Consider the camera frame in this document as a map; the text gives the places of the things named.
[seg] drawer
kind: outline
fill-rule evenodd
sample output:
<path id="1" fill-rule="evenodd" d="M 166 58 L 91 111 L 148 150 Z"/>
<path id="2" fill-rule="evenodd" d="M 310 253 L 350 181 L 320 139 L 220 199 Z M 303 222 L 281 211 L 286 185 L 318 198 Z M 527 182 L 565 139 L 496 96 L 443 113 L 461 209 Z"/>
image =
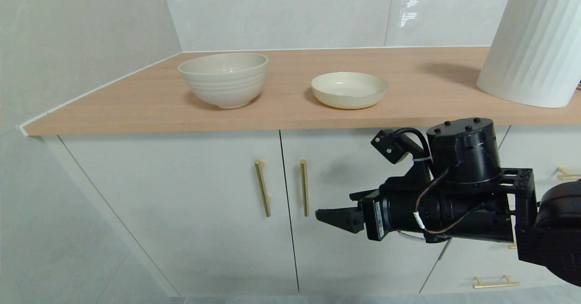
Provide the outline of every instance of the drawer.
<path id="1" fill-rule="evenodd" d="M 507 275 L 518 285 L 503 287 Z M 474 288 L 476 277 L 490 288 Z M 453 238 L 436 263 L 422 294 L 486 292 L 564 284 L 545 267 L 518 260 L 508 244 Z"/>
<path id="2" fill-rule="evenodd" d="M 558 167 L 581 173 L 581 126 L 511 126 L 502 147 L 502 167 L 533 168 L 537 200 L 551 187 L 567 182 L 558 180 Z M 514 197 L 509 196 L 514 205 Z"/>

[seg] cabinet door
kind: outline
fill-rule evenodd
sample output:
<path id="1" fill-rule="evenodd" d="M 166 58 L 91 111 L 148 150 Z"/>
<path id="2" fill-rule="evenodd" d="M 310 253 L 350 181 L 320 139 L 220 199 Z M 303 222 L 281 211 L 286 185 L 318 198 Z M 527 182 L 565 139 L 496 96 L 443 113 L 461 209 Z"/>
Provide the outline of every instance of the cabinet door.
<path id="1" fill-rule="evenodd" d="M 574 153 L 571 153 L 575 149 L 575 140 L 578 142 L 580 137 L 581 131 L 575 132 L 571 126 L 511 126 L 499 149 L 500 162 L 502 167 L 533 168 L 540 199 L 546 190 L 559 182 L 556 179 L 557 166 L 564 165 L 571 170 L 581 171 L 581 165 L 575 160 Z M 514 205 L 514 196 L 508 199 Z M 504 275 L 519 282 L 519 288 L 564 283 L 544 267 L 519 261 L 514 246 L 454 239 L 436 264 L 422 294 L 483 292 L 487 289 L 473 288 L 473 284 L 477 283 L 476 276 L 482 283 L 502 285 L 506 282 Z"/>
<path id="2" fill-rule="evenodd" d="M 556 168 L 581 174 L 581 126 L 511 126 L 500 149 L 504 167 L 533 168 L 537 200 L 558 180 Z"/>
<path id="3" fill-rule="evenodd" d="M 396 232 L 375 242 L 364 231 L 351 234 L 315 218 L 317 209 L 355 206 L 350 193 L 377 188 L 389 176 L 402 176 L 411 167 L 410 157 L 392 165 L 371 146 L 378 131 L 282 131 L 301 294 L 418 293 L 444 247 L 407 240 Z M 303 159 L 307 161 L 308 217 L 303 212 Z"/>
<path id="4" fill-rule="evenodd" d="M 422 294 L 450 292 L 485 292 L 561 284 L 546 268 L 518 260 L 517 250 L 508 244 L 483 240 L 449 240 L 444 255 L 438 261 Z M 515 287 L 502 287 L 504 275 L 520 283 Z M 479 277 L 484 284 L 496 284 L 491 288 L 473 288 Z"/>
<path id="5" fill-rule="evenodd" d="M 297 294 L 278 131 L 62 139 L 181 296 Z"/>

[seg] drawer handle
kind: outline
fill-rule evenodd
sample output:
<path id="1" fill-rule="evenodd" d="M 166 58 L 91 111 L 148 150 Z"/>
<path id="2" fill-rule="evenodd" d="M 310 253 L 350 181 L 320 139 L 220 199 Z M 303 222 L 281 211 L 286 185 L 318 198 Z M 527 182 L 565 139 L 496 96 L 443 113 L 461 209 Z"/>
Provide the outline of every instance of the drawer handle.
<path id="1" fill-rule="evenodd" d="M 483 284 L 482 280 L 480 280 L 480 277 L 476 276 L 475 277 L 476 281 L 478 282 L 477 284 L 473 285 L 474 289 L 479 289 L 479 288 L 497 288 L 497 287 L 510 287 L 510 286 L 520 286 L 521 283 L 519 283 L 518 281 L 512 281 L 510 280 L 510 278 L 508 277 L 508 275 L 504 275 L 504 279 L 506 279 L 506 283 L 495 283 L 495 284 Z"/>
<path id="2" fill-rule="evenodd" d="M 577 179 L 581 179 L 581 174 L 572 174 L 571 172 L 569 172 L 569 170 L 563 168 L 563 167 L 557 167 L 557 170 L 559 170 L 559 172 L 561 172 L 561 174 L 556 176 L 556 179 L 558 180 L 577 180 Z"/>
<path id="3" fill-rule="evenodd" d="M 262 202 L 264 203 L 264 213 L 267 217 L 270 217 L 270 196 L 266 193 L 266 184 L 264 183 L 264 162 L 260 160 L 255 160 L 256 177 L 258 178 L 258 184 L 260 187 L 260 194 L 262 194 Z"/>
<path id="4" fill-rule="evenodd" d="M 300 181 L 303 187 L 303 209 L 305 217 L 309 216 L 309 182 L 307 181 L 307 160 L 300 161 Z"/>

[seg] white ceramic bowl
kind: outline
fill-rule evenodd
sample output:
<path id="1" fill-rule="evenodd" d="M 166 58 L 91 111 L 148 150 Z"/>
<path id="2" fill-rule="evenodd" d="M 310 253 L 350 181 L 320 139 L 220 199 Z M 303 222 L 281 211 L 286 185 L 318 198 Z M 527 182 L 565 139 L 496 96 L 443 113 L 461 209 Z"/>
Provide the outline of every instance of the white ceramic bowl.
<path id="1" fill-rule="evenodd" d="M 337 72 L 317 76 L 311 88 L 318 101 L 340 109 L 375 105 L 388 90 L 388 82 L 375 75 Z"/>
<path id="2" fill-rule="evenodd" d="M 212 54 L 178 67 L 190 89 L 202 101 L 224 109 L 240 108 L 264 87 L 268 58 L 261 54 Z"/>

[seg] ribbed white vase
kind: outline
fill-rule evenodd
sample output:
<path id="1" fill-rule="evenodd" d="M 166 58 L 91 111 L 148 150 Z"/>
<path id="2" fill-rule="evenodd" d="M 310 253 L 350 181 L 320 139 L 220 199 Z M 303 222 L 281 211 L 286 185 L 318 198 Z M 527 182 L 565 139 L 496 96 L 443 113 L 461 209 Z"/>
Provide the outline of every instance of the ribbed white vase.
<path id="1" fill-rule="evenodd" d="M 581 79 L 581 0 L 508 0 L 477 86 L 531 106 L 566 106 Z"/>

